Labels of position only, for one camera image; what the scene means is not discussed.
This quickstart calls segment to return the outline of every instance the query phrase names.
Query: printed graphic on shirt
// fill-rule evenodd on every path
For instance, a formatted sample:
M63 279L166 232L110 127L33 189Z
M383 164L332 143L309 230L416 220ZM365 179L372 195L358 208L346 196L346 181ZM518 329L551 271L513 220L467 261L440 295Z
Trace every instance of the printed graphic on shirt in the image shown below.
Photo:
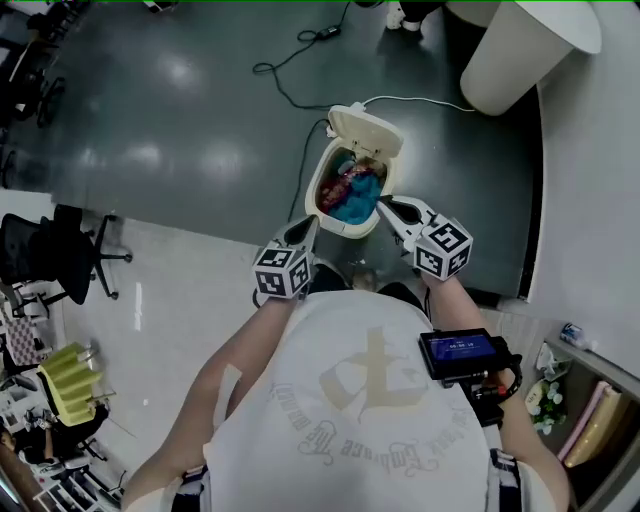
M426 382L404 389L390 390L387 382L388 366L401 359L385 352L385 339L382 327L367 331L367 351L357 352L320 375L320 387L327 400L339 411L345 410L361 393L366 395L364 404L358 414L360 421L362 414L373 407L408 407L417 405L427 391ZM350 393L340 380L339 365L356 365L365 369L366 381L355 393ZM409 381L414 381L418 372L412 366L404 368L403 373Z
M406 408L420 403L429 385L423 381L411 366L408 357L393 355L387 350L381 327L369 329L366 333L366 350L356 352L342 359L319 377L320 389L328 406L335 407L342 414L359 423L365 422L368 410L377 407ZM401 365L399 371L409 384L392 388L389 383L390 365ZM353 381L345 382L351 373L363 376L364 383L354 389ZM470 406L457 407L450 403L445 410L450 411L451 421L439 431L420 439L397 439L386 450L376 450L362 440L353 438L353 430L341 435L336 422L328 418L314 418L304 411L296 398L293 384L274 384L271 398L279 403L279 408L287 415L292 428L298 433L298 452L311 457L323 466L333 466L345 461L358 460L363 464L380 467L389 476L415 478L438 471L448 453L462 442L474 429L474 414Z

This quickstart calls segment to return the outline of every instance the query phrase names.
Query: white cable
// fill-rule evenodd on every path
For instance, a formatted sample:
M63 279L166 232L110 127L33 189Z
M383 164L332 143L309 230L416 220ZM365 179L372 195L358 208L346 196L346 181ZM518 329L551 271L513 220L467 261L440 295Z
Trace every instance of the white cable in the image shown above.
M448 103L446 101L432 100L430 98L401 98L400 96L375 96L373 98L369 98L367 101L363 101L362 105L365 106L368 103L372 103L372 102L378 101L378 100L428 101L429 103L435 103L436 105L444 105L444 106L447 106L447 107L457 108L458 110L461 110L462 112L475 112L475 109L462 108L462 107L459 107L458 105L454 105L453 103Z

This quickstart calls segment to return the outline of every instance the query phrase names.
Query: cable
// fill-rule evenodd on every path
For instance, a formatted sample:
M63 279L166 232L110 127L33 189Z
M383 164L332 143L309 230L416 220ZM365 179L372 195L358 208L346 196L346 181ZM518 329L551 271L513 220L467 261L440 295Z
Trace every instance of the cable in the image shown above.
M311 140L313 132L316 130L320 123L329 124L329 121L327 121L326 119L318 119L315 123L313 123L311 130L309 130L309 133L307 134L307 139L304 141L302 159L300 160L300 168L298 169L298 183L296 185L296 192L293 196L293 201L291 202L291 207L289 208L289 215L287 215L287 222L291 222L293 210L295 209L296 203L298 202L298 194L300 194L300 187L302 186L302 171L304 170L304 162L307 159L307 149L309 148L309 141Z
M462 112L475 112L475 109L473 108L462 108L462 107L459 107L458 105L454 105L453 103L449 103L447 101L432 100L431 98L402 98L400 96L375 96L373 98L369 98L367 101L363 101L362 105L366 106L367 104L373 103L374 101L378 101L378 100L428 101L429 103L435 103L436 105L444 105L447 107L457 108Z
M347 2L347 5L342 11L342 16L340 17L340 21L337 25L331 25L330 27L324 28L318 32L314 30L303 30L298 33L297 39L301 43L308 43L306 46L303 46L299 50L296 50L291 55L289 55L286 59L284 59L279 64L272 64L270 62L258 62L253 66L251 71L254 75L265 75L267 73L273 74L273 79L276 82L276 89L278 92L284 96L289 104L292 107L299 108L301 110L320 110L323 112L328 111L331 107L333 107L333 103L330 105L301 105L296 103L291 96L284 90L282 84L280 83L280 78L278 77L278 70L282 68L285 64L289 63L294 57L300 55L301 53L307 51L318 41L326 41L335 36L340 35L342 23L344 22L344 18L347 15L347 9L349 9L349 5L351 2Z

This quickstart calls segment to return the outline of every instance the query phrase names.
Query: wall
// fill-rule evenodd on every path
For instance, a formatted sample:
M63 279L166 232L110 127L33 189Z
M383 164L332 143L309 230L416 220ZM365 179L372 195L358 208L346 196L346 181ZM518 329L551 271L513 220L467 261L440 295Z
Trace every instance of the wall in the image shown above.
M545 204L530 304L584 327L640 376L640 9L594 2L603 50L572 53L541 84Z
M51 218L55 205L51 194L0 189L0 219L7 213L15 213L27 220L40 222L40 217Z

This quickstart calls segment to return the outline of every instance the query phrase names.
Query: white floor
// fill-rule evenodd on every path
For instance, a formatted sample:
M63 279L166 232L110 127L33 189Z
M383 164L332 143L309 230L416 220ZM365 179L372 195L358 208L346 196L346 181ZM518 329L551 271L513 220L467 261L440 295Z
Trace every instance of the white floor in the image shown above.
M164 440L203 362L255 311L257 247L130 220L120 239L134 254L108 265L120 298L95 281L84 305L65 299L58 317L67 342L101 348L117 395L97 437L130 476Z

